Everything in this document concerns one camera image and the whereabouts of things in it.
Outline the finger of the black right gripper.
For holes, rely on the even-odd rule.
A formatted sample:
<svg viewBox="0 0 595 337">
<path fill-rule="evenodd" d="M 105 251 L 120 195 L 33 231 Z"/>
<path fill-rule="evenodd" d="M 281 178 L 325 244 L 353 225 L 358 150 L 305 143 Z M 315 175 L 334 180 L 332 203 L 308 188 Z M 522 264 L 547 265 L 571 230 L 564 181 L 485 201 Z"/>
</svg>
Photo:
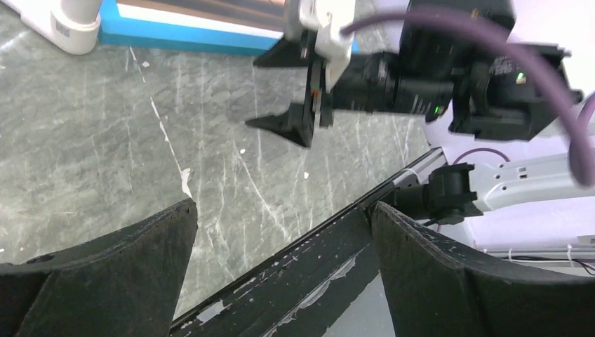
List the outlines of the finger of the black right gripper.
<svg viewBox="0 0 595 337">
<path fill-rule="evenodd" d="M 259 68 L 307 67 L 309 61 L 302 57 L 302 50 L 300 42 L 290 41 L 283 37 L 268 51 L 254 59 L 253 66 Z"/>
<path fill-rule="evenodd" d="M 300 147 L 310 148 L 314 135 L 315 115 L 302 103 L 291 103 L 282 114 L 269 114 L 245 121 L 252 128 L 275 133 Z"/>
</svg>

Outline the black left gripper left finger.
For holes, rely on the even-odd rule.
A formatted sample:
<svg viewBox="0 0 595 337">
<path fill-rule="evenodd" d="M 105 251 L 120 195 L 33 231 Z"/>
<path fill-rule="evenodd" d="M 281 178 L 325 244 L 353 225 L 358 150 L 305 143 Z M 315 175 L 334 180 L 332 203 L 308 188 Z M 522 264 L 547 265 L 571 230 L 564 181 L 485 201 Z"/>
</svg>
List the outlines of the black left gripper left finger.
<svg viewBox="0 0 595 337">
<path fill-rule="evenodd" d="M 133 225 L 1 265 L 2 336 L 167 336 L 197 231 L 185 199 Z"/>
</svg>

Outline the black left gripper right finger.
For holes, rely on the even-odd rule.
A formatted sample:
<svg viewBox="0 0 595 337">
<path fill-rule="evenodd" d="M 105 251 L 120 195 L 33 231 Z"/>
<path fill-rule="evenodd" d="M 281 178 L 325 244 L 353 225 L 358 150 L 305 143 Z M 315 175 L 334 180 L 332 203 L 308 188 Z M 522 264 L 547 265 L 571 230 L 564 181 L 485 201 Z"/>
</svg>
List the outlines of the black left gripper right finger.
<svg viewBox="0 0 595 337">
<path fill-rule="evenodd" d="M 594 279 L 496 258 L 377 204 L 372 232 L 397 336 L 593 336 Z"/>
</svg>

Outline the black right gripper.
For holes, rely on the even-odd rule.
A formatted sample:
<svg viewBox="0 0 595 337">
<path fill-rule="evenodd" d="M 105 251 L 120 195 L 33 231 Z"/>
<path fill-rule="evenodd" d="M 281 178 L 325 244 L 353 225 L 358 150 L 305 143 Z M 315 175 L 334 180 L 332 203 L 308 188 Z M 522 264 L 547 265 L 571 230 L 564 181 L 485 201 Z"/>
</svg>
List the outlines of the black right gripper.
<svg viewBox="0 0 595 337">
<path fill-rule="evenodd" d="M 387 112 L 436 121 L 453 111 L 453 133 L 484 140 L 530 140 L 554 120 L 549 103 L 568 92 L 562 77 L 548 85 L 528 73 L 500 40 L 493 55 L 491 35 L 469 26 L 485 18 L 510 33 L 515 15 L 510 1 L 411 1 L 397 52 L 353 55 L 331 91 L 325 60 L 312 50 L 304 106 L 314 125 L 333 123 L 334 110 Z"/>
</svg>

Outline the blue picture frame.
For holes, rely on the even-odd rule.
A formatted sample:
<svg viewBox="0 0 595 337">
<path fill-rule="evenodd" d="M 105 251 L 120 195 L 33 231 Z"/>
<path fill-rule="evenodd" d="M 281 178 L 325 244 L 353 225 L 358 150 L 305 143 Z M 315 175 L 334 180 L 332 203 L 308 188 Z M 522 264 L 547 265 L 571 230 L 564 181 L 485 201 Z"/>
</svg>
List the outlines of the blue picture frame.
<svg viewBox="0 0 595 337">
<path fill-rule="evenodd" d="M 129 47 L 260 55 L 285 37 L 285 2 L 104 1 L 99 40 Z M 316 38 L 313 32 L 303 32 L 297 42 L 305 44 L 310 34 Z"/>
</svg>

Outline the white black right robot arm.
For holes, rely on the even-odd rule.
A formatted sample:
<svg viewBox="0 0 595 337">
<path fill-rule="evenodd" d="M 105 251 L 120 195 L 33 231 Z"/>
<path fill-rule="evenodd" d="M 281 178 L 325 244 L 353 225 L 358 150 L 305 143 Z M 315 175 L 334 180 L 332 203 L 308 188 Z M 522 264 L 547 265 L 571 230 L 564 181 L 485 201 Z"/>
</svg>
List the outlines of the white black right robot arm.
<svg viewBox="0 0 595 337">
<path fill-rule="evenodd" d="M 568 88 L 558 46 L 508 42 L 509 1 L 411 1 L 404 11 L 356 20 L 353 1 L 287 1 L 283 36 L 256 67 L 307 69 L 302 103 L 246 123 L 309 147 L 335 110 L 417 115 L 483 140 L 531 140 L 555 119 L 567 154 L 499 166 L 457 159 L 425 184 L 395 187 L 384 202 L 426 225 L 532 201 L 594 194 L 587 124 L 594 97 Z"/>
</svg>

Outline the white PVC pipe stand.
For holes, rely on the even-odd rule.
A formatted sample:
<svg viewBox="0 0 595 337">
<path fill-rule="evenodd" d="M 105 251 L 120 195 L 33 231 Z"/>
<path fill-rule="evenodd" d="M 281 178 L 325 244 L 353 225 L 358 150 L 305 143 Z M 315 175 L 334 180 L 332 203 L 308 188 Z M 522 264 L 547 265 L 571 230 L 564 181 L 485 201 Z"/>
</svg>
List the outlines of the white PVC pipe stand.
<svg viewBox="0 0 595 337">
<path fill-rule="evenodd" d="M 96 46 L 102 0 L 2 0 L 29 28 L 71 55 Z"/>
</svg>

